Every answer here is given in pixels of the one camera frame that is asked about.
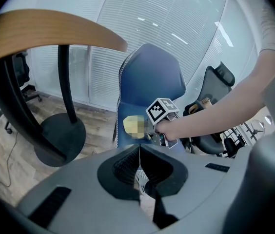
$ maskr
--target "wooden floor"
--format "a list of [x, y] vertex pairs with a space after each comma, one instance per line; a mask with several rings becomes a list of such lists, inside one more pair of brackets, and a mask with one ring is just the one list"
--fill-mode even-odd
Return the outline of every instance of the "wooden floor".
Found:
[[[39, 123], [53, 114], [66, 112], [62, 99], [46, 95], [41, 97], [42, 102], [34, 99], [27, 103]], [[86, 141], [77, 159], [110, 150], [115, 146], [112, 137], [116, 113], [78, 103], [75, 104], [75, 111], [86, 128]], [[6, 119], [2, 116], [0, 118], [0, 198], [16, 206], [31, 188], [58, 168], [40, 162], [33, 145], [22, 135], [17, 134], [13, 127], [13, 133], [7, 134], [4, 130], [5, 123]]]

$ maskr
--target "window blinds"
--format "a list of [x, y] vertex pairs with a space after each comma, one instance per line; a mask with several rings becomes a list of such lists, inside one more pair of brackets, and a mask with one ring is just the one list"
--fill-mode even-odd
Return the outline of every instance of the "window blinds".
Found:
[[173, 54], [188, 82], [206, 53], [226, 0], [106, 0], [98, 23], [128, 42], [127, 53], [92, 48], [89, 102], [115, 109], [118, 72], [144, 43]]
[[[36, 8], [74, 14], [96, 21], [104, 0], [38, 0]], [[40, 91], [61, 96], [58, 76], [58, 47], [33, 49], [36, 85]], [[69, 78], [72, 98], [88, 102], [87, 47], [70, 46]]]

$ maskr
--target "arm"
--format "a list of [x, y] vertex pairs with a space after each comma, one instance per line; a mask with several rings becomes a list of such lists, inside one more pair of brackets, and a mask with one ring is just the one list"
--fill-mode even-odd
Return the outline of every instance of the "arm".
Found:
[[251, 74], [210, 108], [173, 121], [162, 121], [157, 131], [169, 140], [225, 131], [252, 118], [264, 104], [261, 92], [275, 75], [275, 51], [263, 50]]
[[262, 50], [248, 77], [212, 107], [171, 122], [162, 121], [157, 131], [169, 140], [218, 133], [244, 123], [263, 108], [261, 92], [275, 75], [275, 12], [267, 2], [261, 29]]

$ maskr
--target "curved wooden panel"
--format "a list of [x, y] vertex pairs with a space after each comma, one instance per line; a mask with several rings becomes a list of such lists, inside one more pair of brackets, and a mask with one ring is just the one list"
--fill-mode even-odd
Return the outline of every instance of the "curved wooden panel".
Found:
[[0, 15], [0, 58], [44, 45], [91, 45], [125, 52], [127, 42], [90, 20], [53, 10], [24, 9]]

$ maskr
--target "glass wall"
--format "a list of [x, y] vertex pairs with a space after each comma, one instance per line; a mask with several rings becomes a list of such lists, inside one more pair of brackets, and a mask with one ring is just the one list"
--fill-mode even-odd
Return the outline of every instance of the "glass wall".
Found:
[[[37, 9], [50, 9], [96, 21], [104, 0], [37, 0]], [[58, 47], [33, 49], [36, 85], [40, 91], [61, 96], [58, 75]], [[69, 79], [72, 97], [88, 102], [88, 53], [86, 46], [70, 46]]]
[[123, 60], [145, 43], [173, 54], [188, 82], [205, 55], [226, 0], [106, 0], [98, 23], [128, 42], [127, 53], [92, 48], [89, 102], [115, 108]]
[[208, 66], [217, 68], [222, 61], [234, 74], [235, 85], [247, 77], [255, 66], [257, 54], [254, 37], [236, 0], [228, 0], [220, 22], [215, 21], [214, 24], [218, 25], [215, 37], [187, 83], [186, 94], [177, 100], [180, 109], [198, 98]]
[[[252, 32], [236, 0], [28, 0], [23, 7], [24, 0], [13, 1], [10, 9], [51, 9], [96, 21], [128, 42], [126, 53], [70, 47], [73, 99], [111, 110], [119, 97], [120, 66], [142, 44], [155, 44], [179, 61], [187, 84], [186, 95], [177, 100], [180, 108], [198, 97], [208, 65], [216, 68], [222, 61], [239, 82], [257, 58]], [[57, 46], [30, 50], [30, 68], [39, 91], [61, 96], [57, 54]]]

